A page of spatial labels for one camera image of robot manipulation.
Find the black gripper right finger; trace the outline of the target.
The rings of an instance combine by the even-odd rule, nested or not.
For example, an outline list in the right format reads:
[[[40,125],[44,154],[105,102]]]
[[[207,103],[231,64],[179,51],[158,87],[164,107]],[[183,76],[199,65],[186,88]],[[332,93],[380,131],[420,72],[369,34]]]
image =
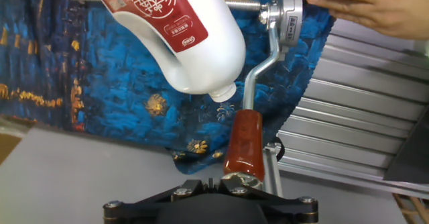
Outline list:
[[[262,190],[252,176],[224,176],[219,192],[239,197],[261,208],[268,223],[318,223],[318,201],[312,197],[285,199]]]

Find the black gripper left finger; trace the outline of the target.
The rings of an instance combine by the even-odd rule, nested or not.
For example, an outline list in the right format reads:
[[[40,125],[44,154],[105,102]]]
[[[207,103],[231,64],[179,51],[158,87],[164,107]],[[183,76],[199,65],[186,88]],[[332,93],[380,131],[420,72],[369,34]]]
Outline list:
[[[203,193],[203,181],[186,180],[182,185],[136,203],[110,201],[103,205],[103,223],[155,223],[164,207]]]

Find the person's left hand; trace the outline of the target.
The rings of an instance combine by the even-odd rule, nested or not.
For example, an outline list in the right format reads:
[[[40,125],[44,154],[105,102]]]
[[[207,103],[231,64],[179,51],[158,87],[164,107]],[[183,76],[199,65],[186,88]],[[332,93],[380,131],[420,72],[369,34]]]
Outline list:
[[[338,19],[368,27],[385,36],[428,39],[428,0],[307,0]]]

